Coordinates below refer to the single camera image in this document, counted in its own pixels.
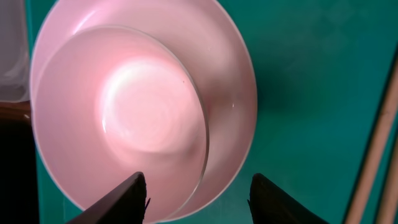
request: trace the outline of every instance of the teal tabletop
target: teal tabletop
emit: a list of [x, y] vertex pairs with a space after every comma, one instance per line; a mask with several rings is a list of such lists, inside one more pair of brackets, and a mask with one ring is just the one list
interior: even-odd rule
[[[53, 3], [26, 0], [31, 49]], [[398, 40], [398, 1], [220, 3], [252, 57], [256, 133], [242, 170], [226, 192], [174, 223], [251, 223], [246, 199], [257, 172], [326, 221], [341, 223]], [[362, 223], [374, 222], [393, 138], [391, 134]], [[37, 173], [41, 223], [64, 223], [81, 212], [55, 186], [38, 155]]]

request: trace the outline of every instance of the wooden stick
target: wooden stick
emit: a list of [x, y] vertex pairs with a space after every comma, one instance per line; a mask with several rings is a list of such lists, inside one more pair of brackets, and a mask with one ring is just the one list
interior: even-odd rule
[[368, 147], [364, 165], [359, 177], [354, 197], [346, 217], [346, 224], [360, 223], [362, 214], [368, 202], [369, 194], [372, 190], [373, 181], [379, 168], [379, 163], [389, 137], [392, 123], [398, 107], [398, 57], [395, 62], [390, 77], [387, 91], [382, 101], [376, 125], [373, 129], [371, 141]]
[[376, 223], [392, 224], [398, 206], [398, 135], [392, 153], [390, 168], [381, 199]]

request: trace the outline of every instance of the green surface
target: green surface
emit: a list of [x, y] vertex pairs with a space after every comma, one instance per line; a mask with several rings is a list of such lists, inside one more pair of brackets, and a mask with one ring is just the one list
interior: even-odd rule
[[[27, 0], [30, 43], [52, 0]], [[248, 46], [258, 88], [251, 152], [222, 196], [174, 223], [251, 223], [251, 177], [263, 173], [308, 209], [341, 223], [398, 40], [393, 0], [221, 0]], [[372, 223], [391, 139], [363, 223]], [[40, 159], [41, 223], [80, 211]]]

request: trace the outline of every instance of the clear plastic container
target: clear plastic container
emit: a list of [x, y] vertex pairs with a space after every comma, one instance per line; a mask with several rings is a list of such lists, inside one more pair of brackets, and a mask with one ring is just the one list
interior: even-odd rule
[[29, 100], [24, 0], [0, 0], [0, 102]]

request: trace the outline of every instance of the small pink bowl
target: small pink bowl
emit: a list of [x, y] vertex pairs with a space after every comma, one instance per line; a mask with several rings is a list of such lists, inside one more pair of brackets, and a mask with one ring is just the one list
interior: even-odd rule
[[77, 33], [40, 74], [33, 127], [61, 191], [86, 209], [137, 171], [151, 198], [145, 222], [192, 196], [208, 157], [195, 84], [160, 42], [134, 29]]

